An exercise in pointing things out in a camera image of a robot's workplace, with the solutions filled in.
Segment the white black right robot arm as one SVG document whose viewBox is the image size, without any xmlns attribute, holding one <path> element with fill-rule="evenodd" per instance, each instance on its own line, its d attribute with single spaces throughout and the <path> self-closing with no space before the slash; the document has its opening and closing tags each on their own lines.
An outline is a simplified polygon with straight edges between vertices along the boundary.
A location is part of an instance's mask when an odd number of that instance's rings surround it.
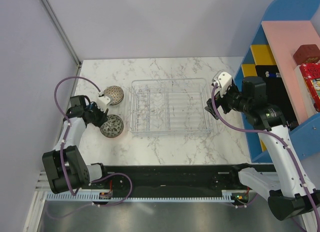
<svg viewBox="0 0 320 232">
<path fill-rule="evenodd" d="M 245 133 L 257 134 L 264 143 L 278 176 L 278 183 L 257 172 L 250 165 L 242 165 L 229 176 L 235 189 L 247 186 L 263 197 L 272 214 L 280 221 L 314 212 L 320 221 L 320 191 L 305 172 L 291 142 L 289 128 L 281 109 L 268 103 L 266 83 L 261 77 L 247 76 L 238 89 L 227 72 L 212 80 L 212 94 L 205 110 L 229 128 Z M 243 113 L 252 129 L 241 129 L 226 122 L 223 113 Z"/>
</svg>

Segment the red floral pattern bowl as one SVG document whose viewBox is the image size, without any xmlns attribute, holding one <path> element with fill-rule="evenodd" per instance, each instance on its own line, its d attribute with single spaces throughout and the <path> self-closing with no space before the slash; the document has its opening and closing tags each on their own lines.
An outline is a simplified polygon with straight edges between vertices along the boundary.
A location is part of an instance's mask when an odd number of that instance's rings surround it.
<svg viewBox="0 0 320 232">
<path fill-rule="evenodd" d="M 107 115 L 107 121 L 100 126 L 100 132 L 107 138 L 116 138 L 124 130 L 123 120 L 115 114 Z"/>
</svg>

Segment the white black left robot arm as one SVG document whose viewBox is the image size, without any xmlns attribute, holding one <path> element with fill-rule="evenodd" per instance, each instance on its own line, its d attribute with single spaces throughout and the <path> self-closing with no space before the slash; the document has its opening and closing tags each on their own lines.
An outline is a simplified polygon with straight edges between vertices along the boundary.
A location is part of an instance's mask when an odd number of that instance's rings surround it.
<svg viewBox="0 0 320 232">
<path fill-rule="evenodd" d="M 75 196 L 79 189 L 92 182 L 99 189 L 106 188 L 110 177 L 102 163 L 86 165 L 79 145 L 87 125 L 101 127 L 108 121 L 108 112 L 101 111 L 86 95 L 70 98 L 70 108 L 66 112 L 63 130 L 52 151 L 42 155 L 42 163 L 54 194 L 70 192 Z"/>
</svg>

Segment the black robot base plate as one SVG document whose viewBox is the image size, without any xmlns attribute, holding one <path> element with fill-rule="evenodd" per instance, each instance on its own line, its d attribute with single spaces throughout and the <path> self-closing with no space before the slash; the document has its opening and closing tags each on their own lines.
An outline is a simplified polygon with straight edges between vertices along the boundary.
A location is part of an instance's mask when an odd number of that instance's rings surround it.
<svg viewBox="0 0 320 232">
<path fill-rule="evenodd" d="M 87 185 L 86 189 L 112 189 L 112 192 L 124 197 L 131 193 L 210 196 L 222 190 L 246 190 L 247 187 L 236 178 L 236 169 L 243 169 L 245 166 L 244 163 L 105 166 L 104 171 L 111 178 Z"/>
</svg>

